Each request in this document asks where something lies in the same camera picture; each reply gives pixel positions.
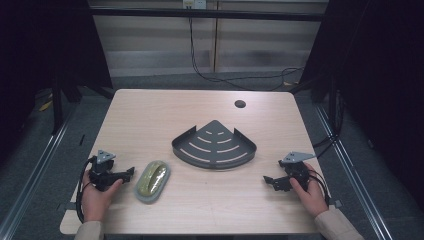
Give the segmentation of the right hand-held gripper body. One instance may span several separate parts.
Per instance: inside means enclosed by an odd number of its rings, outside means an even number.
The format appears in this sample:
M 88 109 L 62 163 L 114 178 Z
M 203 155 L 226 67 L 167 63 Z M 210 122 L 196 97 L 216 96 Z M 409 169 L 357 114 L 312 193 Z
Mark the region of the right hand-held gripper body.
M 304 161 L 314 157 L 314 154 L 290 152 L 278 163 L 285 170 L 288 177 L 287 181 L 289 182 L 290 178 L 295 178 L 306 191 L 308 189 L 309 171 Z

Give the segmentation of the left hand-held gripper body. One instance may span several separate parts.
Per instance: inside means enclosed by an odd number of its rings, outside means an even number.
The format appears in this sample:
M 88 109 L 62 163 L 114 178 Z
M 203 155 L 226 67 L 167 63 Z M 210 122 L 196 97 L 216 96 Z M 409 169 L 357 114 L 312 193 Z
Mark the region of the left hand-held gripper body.
M 113 173 L 115 154 L 99 150 L 94 157 L 92 167 L 89 171 L 89 179 L 99 191 L 106 191 L 115 181 L 123 179 L 123 173 Z

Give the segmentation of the dark grey corner shelf tray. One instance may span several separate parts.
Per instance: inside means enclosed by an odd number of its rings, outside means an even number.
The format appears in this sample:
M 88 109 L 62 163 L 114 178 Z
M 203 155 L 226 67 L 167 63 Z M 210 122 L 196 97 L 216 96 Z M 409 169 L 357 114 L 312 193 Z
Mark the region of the dark grey corner shelf tray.
M 176 137 L 173 153 L 182 161 L 203 169 L 225 170 L 251 161 L 257 146 L 239 130 L 230 131 L 218 120 L 198 129 L 193 126 Z

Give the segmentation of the person's left hand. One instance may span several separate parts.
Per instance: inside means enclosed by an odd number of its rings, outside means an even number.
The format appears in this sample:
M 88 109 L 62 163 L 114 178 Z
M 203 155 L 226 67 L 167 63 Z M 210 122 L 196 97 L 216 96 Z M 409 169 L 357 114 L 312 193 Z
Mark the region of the person's left hand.
M 82 212 L 84 222 L 102 221 L 111 205 L 112 199 L 123 184 L 122 179 L 116 180 L 106 191 L 97 190 L 90 182 L 89 172 L 83 175 Z

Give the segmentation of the person's right hand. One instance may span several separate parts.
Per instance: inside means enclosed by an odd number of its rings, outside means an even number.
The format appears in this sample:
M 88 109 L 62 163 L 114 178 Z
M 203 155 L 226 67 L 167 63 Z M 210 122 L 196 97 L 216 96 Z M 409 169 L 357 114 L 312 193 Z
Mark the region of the person's right hand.
M 289 181 L 307 212 L 316 218 L 321 213 L 328 211 L 329 207 L 325 202 L 321 186 L 316 180 L 315 169 L 308 163 L 306 163 L 306 167 L 310 174 L 307 190 L 304 190 L 295 178 L 290 178 Z

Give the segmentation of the black metal stand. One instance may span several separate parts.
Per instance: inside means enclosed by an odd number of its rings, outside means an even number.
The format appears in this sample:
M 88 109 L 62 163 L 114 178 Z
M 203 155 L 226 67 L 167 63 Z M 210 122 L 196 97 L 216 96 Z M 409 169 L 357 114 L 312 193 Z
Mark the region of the black metal stand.
M 63 124 L 61 86 L 60 86 L 60 81 L 57 77 L 53 79 L 52 103 L 53 103 L 53 114 L 54 114 L 54 124 L 53 124 L 52 134 L 55 135 Z

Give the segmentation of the black curtain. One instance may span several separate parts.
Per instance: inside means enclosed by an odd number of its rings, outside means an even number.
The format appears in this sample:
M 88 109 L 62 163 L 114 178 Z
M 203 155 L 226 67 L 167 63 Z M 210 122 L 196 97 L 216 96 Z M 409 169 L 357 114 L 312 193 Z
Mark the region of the black curtain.
M 424 210 L 424 0 L 329 0 L 301 81 L 337 87 Z
M 88 0 L 0 0 L 0 166 L 8 162 L 36 93 L 112 86 Z

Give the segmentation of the aluminium floor rail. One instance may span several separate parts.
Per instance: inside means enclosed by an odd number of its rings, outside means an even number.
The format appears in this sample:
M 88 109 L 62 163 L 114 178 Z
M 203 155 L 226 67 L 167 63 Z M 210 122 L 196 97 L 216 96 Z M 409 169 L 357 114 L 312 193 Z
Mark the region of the aluminium floor rail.
M 338 159 L 340 160 L 347 178 L 349 179 L 349 182 L 351 183 L 353 190 L 358 197 L 359 202 L 377 238 L 379 240 L 394 240 L 385 220 L 383 219 L 380 211 L 376 207 L 375 202 L 372 200 L 368 190 L 360 178 L 355 165 L 353 164 L 342 141 L 336 136 L 330 127 L 329 117 L 325 112 L 325 109 L 320 105 L 316 105 L 315 109 L 327 136 L 331 140 L 331 146 L 333 147 Z
M 72 119 L 75 110 L 72 109 L 66 116 L 58 130 L 49 138 L 49 142 L 39 157 L 33 171 L 27 178 L 23 189 L 20 191 L 15 203 L 8 211 L 4 221 L 0 224 L 0 240 L 12 240 L 28 206 L 41 182 L 41 178 L 50 165 L 52 158 L 60 145 Z

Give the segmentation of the black horizontal frame bar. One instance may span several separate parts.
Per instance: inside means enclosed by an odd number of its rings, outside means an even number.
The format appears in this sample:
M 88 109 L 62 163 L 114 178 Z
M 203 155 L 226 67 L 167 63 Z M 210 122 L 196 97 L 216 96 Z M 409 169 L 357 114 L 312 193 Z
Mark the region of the black horizontal frame bar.
M 188 10 L 188 9 L 136 9 L 93 7 L 88 10 L 92 15 L 103 16 L 137 16 L 137 17 L 180 17 L 213 19 L 248 19 L 321 22 L 324 14 L 252 12 L 230 10 Z

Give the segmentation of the white wall power outlet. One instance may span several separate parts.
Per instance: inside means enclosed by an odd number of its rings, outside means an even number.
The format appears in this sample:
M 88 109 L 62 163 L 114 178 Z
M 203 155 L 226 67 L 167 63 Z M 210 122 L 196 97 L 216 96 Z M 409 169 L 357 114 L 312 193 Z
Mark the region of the white wall power outlet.
M 184 9 L 207 9 L 207 1 L 206 0 L 182 0 Z

